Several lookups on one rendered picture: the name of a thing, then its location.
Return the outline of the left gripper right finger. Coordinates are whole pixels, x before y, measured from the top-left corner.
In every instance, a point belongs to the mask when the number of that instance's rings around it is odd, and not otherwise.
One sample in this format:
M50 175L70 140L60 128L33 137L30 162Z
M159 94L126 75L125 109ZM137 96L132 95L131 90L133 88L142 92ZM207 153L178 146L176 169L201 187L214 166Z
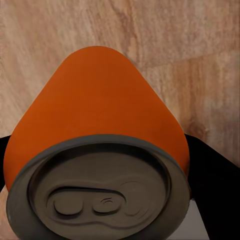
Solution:
M188 184L210 240L240 240L240 168L199 138L185 134Z

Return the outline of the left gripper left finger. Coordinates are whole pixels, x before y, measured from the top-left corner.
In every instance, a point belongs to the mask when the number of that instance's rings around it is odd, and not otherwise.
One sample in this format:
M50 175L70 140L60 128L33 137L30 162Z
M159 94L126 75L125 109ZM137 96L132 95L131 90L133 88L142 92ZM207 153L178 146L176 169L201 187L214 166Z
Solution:
M4 179L3 164L4 164L4 155L5 155L6 147L10 137L11 135L0 138L0 192L2 191L3 187L6 185L5 179Z

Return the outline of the can of soda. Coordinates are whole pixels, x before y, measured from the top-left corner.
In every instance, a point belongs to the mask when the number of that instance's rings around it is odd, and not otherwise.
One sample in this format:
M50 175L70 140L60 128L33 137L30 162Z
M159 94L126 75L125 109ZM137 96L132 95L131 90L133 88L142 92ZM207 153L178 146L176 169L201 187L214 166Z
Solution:
M134 64L89 46L10 136L6 215L19 240L166 240L190 205L186 136Z

